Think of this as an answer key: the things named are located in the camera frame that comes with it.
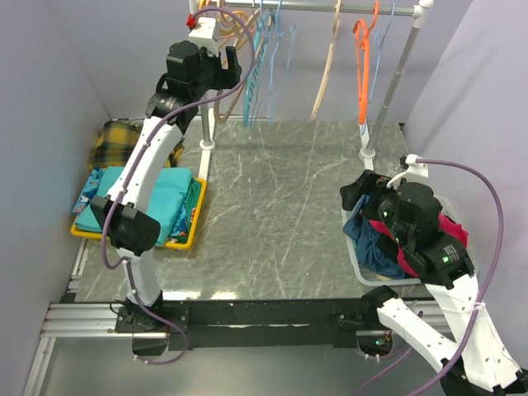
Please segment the wooden hanger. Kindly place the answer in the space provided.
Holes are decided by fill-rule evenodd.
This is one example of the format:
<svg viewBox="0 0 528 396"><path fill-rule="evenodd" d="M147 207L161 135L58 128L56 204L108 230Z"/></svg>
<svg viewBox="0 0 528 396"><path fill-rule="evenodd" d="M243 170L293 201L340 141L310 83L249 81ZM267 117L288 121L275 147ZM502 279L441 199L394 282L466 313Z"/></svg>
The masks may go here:
<svg viewBox="0 0 528 396"><path fill-rule="evenodd" d="M332 61L333 61L333 55L335 50L335 45L337 41L337 33L340 26L340 12L342 8L342 0L337 0L334 8L334 17L333 17L333 25L332 25L332 38L330 40L329 46L328 46L328 53L327 58L325 61L324 69L323 69L323 75L319 84L318 93L315 97L313 109L310 114L310 121L313 122L316 120L320 106L322 104L324 94L326 92L326 88L328 85L328 76L332 67Z"/></svg>

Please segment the pale blue wire hanger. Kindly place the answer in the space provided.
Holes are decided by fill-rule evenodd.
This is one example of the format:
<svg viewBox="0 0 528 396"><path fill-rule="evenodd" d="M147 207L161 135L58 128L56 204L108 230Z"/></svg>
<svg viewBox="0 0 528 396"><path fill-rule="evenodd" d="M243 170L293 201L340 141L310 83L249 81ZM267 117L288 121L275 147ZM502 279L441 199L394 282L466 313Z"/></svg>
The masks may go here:
<svg viewBox="0 0 528 396"><path fill-rule="evenodd" d="M265 12L265 11L264 11L264 2L263 2L263 1L260 1L260 2L259 2L259 9L258 9L258 10L263 11L263 13ZM271 38L270 38L270 40L269 40L269 42L268 42L267 49L268 49L268 47L270 46L270 43L272 42L272 40L273 40L273 36L272 36L272 33L271 33ZM263 62L263 65L262 65L262 70L261 70L261 82L260 82L260 87L261 87L261 83L262 83L262 81L263 81L263 79L264 79L264 74L265 74L265 70L266 70L265 67L264 67L265 59L266 59L266 55L265 55L264 62ZM258 93L258 99L259 99L259 103L258 103L258 108L257 108L257 116L258 116L258 112L259 112L259 110L260 110L260 106L261 106L261 103L262 103L262 101L261 101L261 99L260 99L260 97L259 97L259 93Z"/></svg>

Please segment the beige hanger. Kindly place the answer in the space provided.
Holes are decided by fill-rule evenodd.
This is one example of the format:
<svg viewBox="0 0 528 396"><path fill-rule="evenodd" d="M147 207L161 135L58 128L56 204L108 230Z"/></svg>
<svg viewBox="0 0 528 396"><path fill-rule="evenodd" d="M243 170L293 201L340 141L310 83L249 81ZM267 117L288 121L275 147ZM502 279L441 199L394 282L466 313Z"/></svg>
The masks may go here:
<svg viewBox="0 0 528 396"><path fill-rule="evenodd" d="M236 49L235 55L239 56L238 50L240 50L245 45L253 45L255 49L255 55L251 57L253 62L250 72L255 71L258 58L261 54L263 54L262 48L264 46L265 41L263 33L265 28L263 11L253 10L252 14L248 16L240 10L234 10L233 14L237 15L238 18L243 22L243 24L239 24L232 17L228 18L227 16L220 14L218 22L221 25L220 38L223 40L223 42L219 45L219 48L229 48L229 44L231 44L232 47ZM237 85L239 85L239 83L241 83L242 85L234 91L235 98L231 101L225 113L221 114L219 112L221 99L217 98L215 100L213 106L213 114L216 123L223 124L228 120L228 118L232 114L235 105L238 102L238 99L241 97L242 94L245 93L247 82L244 81L243 78L240 78L239 81L234 83L234 86L236 87Z"/></svg>

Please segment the dark blue shirt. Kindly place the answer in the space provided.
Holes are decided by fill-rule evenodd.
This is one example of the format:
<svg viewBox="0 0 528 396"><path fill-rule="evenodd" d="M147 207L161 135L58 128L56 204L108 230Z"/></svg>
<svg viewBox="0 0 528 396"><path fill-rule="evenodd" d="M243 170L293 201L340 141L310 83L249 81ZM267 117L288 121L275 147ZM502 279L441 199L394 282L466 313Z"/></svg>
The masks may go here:
<svg viewBox="0 0 528 396"><path fill-rule="evenodd" d="M398 246L389 236L377 231L361 214L369 200L369 196L361 196L351 212L351 217L343 225L343 233L353 241L356 260L360 266L378 276L402 280L406 274L398 264Z"/></svg>

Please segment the magenta pink shirt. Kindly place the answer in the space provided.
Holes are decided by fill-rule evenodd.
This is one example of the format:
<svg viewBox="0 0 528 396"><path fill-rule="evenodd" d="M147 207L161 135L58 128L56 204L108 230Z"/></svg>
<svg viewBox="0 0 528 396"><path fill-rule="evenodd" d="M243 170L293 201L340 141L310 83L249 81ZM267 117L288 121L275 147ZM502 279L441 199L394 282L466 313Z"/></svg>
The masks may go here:
<svg viewBox="0 0 528 396"><path fill-rule="evenodd" d="M450 217L439 214L440 230L457 238L465 248L468 247L469 234L460 224L454 222ZM380 221L370 220L370 226L378 234L376 247L393 262L397 262L407 276L417 277L417 273L408 265L403 256L403 251L393 238L389 235L387 227Z"/></svg>

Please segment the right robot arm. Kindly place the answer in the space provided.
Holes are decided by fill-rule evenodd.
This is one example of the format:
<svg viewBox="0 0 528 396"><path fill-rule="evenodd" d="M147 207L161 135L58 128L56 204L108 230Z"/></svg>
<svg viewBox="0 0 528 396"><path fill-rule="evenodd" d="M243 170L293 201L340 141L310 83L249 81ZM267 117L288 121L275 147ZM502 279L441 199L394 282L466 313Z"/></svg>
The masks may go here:
<svg viewBox="0 0 528 396"><path fill-rule="evenodd" d="M394 186L389 177L365 170L340 194L344 210L387 229L389 240L437 302L454 338L446 340L387 285L362 296L362 322L396 332L440 375L448 395L526 393L527 371L512 359L479 300L469 253L442 225L442 205L433 190L415 181Z"/></svg>

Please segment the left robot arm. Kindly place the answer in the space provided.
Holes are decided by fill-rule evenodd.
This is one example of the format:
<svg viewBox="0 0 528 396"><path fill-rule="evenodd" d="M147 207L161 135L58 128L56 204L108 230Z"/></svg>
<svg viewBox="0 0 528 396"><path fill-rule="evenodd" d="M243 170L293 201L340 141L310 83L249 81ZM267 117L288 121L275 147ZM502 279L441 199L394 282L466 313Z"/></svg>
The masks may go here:
<svg viewBox="0 0 528 396"><path fill-rule="evenodd" d="M166 65L148 101L143 129L129 160L108 192L92 200L92 213L102 231L101 245L111 245L119 255L112 264L103 251L103 263L111 270L119 266L125 270L128 291L119 318L147 332L168 325L153 263L153 248L162 227L147 213L154 185L169 153L206 104L205 94L209 90L230 94L246 78L233 46L213 53L204 45L184 40L170 47Z"/></svg>

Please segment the light blue wavy hanger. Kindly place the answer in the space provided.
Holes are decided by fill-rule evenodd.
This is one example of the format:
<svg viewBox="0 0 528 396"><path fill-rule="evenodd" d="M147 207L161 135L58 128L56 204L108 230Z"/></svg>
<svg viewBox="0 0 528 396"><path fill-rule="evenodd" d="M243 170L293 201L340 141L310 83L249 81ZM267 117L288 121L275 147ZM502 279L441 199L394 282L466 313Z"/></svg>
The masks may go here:
<svg viewBox="0 0 528 396"><path fill-rule="evenodd" d="M266 55L268 42L275 25L275 17L271 12L264 12L257 23L257 33L254 37L256 54L252 70L247 79L243 98L243 126L251 127L257 116L258 93L261 82L261 70Z"/></svg>

